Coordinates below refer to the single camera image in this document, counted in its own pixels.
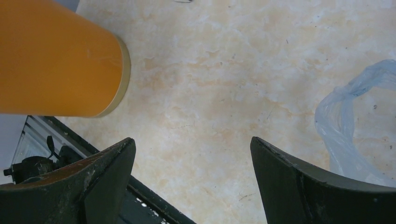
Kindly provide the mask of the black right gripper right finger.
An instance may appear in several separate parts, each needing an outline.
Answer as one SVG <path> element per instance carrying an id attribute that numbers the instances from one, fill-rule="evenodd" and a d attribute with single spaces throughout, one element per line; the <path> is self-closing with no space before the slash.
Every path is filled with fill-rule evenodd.
<path id="1" fill-rule="evenodd" d="M 343 177 L 259 137 L 250 151 L 269 224 L 393 224 L 393 187 Z"/>

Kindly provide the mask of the orange trash bin gold rim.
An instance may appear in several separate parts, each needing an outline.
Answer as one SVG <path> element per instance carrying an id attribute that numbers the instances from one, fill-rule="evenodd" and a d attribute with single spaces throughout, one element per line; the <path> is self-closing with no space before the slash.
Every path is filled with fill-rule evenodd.
<path id="1" fill-rule="evenodd" d="M 130 79 L 120 37 L 53 0 L 0 3 L 0 111 L 102 117 Z"/>

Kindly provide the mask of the translucent blue plastic bag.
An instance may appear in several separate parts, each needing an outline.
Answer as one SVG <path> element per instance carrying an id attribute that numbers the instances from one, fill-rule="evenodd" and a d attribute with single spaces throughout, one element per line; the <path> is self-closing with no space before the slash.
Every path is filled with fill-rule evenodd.
<path id="1" fill-rule="evenodd" d="M 315 128 L 330 155 L 331 172 L 358 181 L 395 187 L 396 181 L 364 159 L 353 143 L 353 101 L 373 87 L 395 91 L 395 60 L 386 59 L 370 65 L 345 86 L 335 87 L 315 110 Z"/>

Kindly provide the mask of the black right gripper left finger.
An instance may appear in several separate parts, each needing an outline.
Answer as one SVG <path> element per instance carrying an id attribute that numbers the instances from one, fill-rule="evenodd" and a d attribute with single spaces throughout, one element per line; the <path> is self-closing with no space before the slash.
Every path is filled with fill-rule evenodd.
<path id="1" fill-rule="evenodd" d="M 58 170 L 1 185 L 1 223 L 116 223 L 135 153 L 135 141 L 125 138 Z"/>

